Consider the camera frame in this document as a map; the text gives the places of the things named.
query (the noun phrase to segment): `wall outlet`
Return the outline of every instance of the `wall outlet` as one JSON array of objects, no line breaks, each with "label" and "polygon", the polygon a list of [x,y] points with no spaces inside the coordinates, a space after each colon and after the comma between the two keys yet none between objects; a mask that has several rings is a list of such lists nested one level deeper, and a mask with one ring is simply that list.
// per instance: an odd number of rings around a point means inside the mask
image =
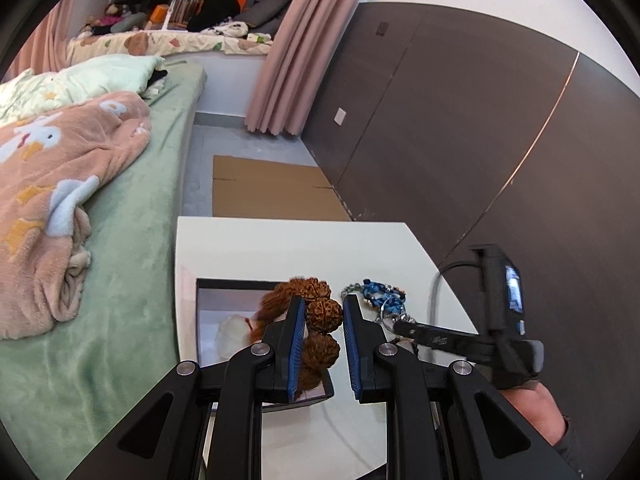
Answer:
[{"label": "wall outlet", "polygon": [[338,126],[342,126],[342,122],[344,118],[347,116],[347,112],[345,112],[342,108],[338,108],[338,113],[335,115],[334,121],[338,124]]}]

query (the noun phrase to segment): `floor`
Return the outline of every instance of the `floor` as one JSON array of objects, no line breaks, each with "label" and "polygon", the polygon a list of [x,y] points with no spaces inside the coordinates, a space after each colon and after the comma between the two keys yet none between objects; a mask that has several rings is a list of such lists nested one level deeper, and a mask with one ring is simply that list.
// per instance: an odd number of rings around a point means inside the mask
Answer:
[{"label": "floor", "polygon": [[185,216],[212,216],[214,155],[316,166],[299,137],[251,134],[218,126],[194,126],[184,177],[182,214]]}]

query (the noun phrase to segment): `curtain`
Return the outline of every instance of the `curtain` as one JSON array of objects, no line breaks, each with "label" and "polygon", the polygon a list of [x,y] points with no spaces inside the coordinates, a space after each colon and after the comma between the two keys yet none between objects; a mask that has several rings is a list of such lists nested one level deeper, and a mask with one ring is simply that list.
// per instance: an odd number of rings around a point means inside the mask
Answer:
[{"label": "curtain", "polygon": [[299,135],[358,0],[293,0],[266,57],[247,111],[251,132]]},{"label": "curtain", "polygon": [[33,68],[36,74],[66,67],[66,44],[74,0],[60,0],[36,27],[7,71],[7,79]]}]

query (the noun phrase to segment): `tabletop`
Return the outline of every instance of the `tabletop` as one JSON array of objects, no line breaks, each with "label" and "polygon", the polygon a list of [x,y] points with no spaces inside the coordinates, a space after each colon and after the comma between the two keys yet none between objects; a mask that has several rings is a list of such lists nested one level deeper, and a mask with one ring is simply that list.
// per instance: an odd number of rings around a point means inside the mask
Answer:
[{"label": "tabletop", "polygon": [[[436,274],[436,265],[402,223],[180,217],[175,249],[180,358],[197,361],[197,278],[287,281],[316,276],[328,283],[337,301],[345,286],[370,278],[404,290],[407,312],[418,322],[428,322]],[[363,314],[374,317],[368,309]],[[476,333],[446,282],[436,324]],[[344,348],[342,330],[332,335]],[[438,364],[454,359],[436,353]],[[385,406],[360,405],[354,399],[344,351],[330,373],[335,389],[331,399],[263,415],[265,480],[353,480],[386,462]]]}]

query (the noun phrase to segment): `triangular cutout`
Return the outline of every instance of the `triangular cutout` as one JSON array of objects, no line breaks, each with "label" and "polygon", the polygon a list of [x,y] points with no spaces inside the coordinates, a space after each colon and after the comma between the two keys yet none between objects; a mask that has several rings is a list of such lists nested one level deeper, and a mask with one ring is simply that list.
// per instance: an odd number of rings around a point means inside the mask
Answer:
[{"label": "triangular cutout", "polygon": [[153,458],[172,402],[172,394],[160,397],[145,416],[120,439],[118,448],[141,458]]},{"label": "triangular cutout", "polygon": [[529,449],[529,439],[487,395],[478,393],[475,399],[496,458],[506,458]]}]

